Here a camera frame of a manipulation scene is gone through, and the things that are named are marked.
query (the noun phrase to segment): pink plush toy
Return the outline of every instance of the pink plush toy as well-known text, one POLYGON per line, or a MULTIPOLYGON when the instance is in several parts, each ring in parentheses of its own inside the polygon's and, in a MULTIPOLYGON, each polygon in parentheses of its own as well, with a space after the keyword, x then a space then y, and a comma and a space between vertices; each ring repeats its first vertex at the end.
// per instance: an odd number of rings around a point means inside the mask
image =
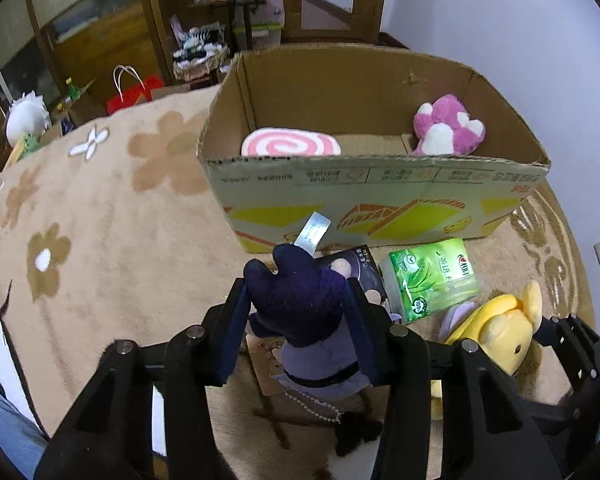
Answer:
POLYGON ((451 94, 424 103, 413 118, 413 129, 420 139, 413 155, 468 155, 484 139, 484 124, 469 120, 462 103, 451 94))

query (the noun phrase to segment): dark purple plush toy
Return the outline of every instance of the dark purple plush toy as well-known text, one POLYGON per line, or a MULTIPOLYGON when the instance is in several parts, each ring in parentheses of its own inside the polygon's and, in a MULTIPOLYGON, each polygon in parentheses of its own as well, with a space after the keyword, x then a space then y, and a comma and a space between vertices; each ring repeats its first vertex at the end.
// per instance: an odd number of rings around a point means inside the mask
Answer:
POLYGON ((257 337, 286 339, 280 352, 285 373, 273 378, 323 399, 341 399, 367 386, 344 318, 344 277, 320 269, 295 245, 276 246, 273 259, 277 274, 260 260, 244 267, 257 311, 250 315, 251 330, 257 337))

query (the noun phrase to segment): green tissue package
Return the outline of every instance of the green tissue package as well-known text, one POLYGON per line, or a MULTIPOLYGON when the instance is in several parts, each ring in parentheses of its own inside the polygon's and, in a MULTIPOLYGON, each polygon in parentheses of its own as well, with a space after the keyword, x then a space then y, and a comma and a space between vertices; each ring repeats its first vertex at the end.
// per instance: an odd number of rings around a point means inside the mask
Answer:
POLYGON ((380 271, 391 312, 410 323, 478 295, 480 285, 460 238, 389 253, 380 271))

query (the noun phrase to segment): open cardboard box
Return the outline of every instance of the open cardboard box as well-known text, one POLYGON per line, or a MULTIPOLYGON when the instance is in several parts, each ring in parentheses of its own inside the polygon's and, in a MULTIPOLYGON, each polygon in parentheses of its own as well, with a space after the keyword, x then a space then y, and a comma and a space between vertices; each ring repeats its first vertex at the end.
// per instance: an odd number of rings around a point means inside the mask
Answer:
POLYGON ((284 46, 235 57, 212 104, 200 159, 251 253, 295 240, 313 211, 332 227, 320 248, 489 235, 546 176, 525 121, 471 68, 407 50, 284 46), (486 138, 471 156, 413 156, 413 117, 452 93, 486 138), (257 128, 330 134, 340 156, 240 156, 257 128))

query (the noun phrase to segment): floor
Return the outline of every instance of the floor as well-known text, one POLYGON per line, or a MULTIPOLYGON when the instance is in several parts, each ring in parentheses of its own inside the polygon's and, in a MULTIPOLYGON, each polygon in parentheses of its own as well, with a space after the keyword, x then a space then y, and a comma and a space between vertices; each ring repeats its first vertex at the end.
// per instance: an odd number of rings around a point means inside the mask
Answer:
POLYGON ((302 0, 303 30, 349 30, 349 25, 316 7, 307 0, 302 0))

